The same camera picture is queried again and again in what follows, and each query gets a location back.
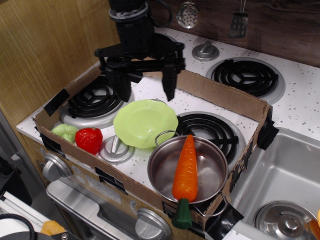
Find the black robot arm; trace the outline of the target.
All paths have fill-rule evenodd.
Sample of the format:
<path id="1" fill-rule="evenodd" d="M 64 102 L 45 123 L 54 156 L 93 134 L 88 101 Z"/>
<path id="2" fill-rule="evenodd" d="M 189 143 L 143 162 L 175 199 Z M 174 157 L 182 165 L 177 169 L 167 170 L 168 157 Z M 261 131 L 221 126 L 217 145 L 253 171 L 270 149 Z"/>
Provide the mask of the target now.
<path id="1" fill-rule="evenodd" d="M 109 79 L 121 100 L 128 102 L 131 83 L 144 73 L 161 72 L 167 100 L 175 97 L 178 74 L 185 69 L 185 45 L 155 33 L 160 27 L 146 0 L 111 0 L 108 14 L 115 22 L 120 43 L 98 48 L 101 73 Z"/>

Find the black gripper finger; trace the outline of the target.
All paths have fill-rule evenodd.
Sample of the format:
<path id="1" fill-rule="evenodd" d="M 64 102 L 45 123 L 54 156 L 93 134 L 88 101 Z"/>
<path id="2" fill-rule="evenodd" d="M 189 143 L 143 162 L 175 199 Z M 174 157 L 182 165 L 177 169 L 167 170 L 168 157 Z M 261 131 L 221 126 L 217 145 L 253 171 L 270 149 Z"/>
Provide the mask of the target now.
<path id="1" fill-rule="evenodd" d="M 168 101 L 173 100 L 175 97 L 177 75 L 178 73 L 175 65 L 166 66 L 162 69 L 162 86 Z"/>
<path id="2" fill-rule="evenodd" d="M 128 76 L 109 67 L 105 68 L 105 73 L 119 98 L 128 102 L 131 96 L 131 82 Z"/>

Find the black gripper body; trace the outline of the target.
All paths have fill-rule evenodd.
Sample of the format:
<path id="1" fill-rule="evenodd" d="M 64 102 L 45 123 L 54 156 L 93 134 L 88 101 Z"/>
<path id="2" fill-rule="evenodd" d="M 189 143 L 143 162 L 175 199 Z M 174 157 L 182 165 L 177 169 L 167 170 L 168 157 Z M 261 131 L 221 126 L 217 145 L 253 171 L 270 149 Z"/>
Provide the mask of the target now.
<path id="1" fill-rule="evenodd" d="M 109 16 L 116 24 L 120 42 L 95 51 L 102 74 L 106 75 L 105 68 L 108 67 L 126 74 L 130 82 L 139 82 L 143 73 L 162 73 L 167 66 L 175 65 L 177 77 L 185 69 L 183 52 L 179 59 L 156 60 L 149 57 L 157 25 L 149 12 L 110 12 Z"/>

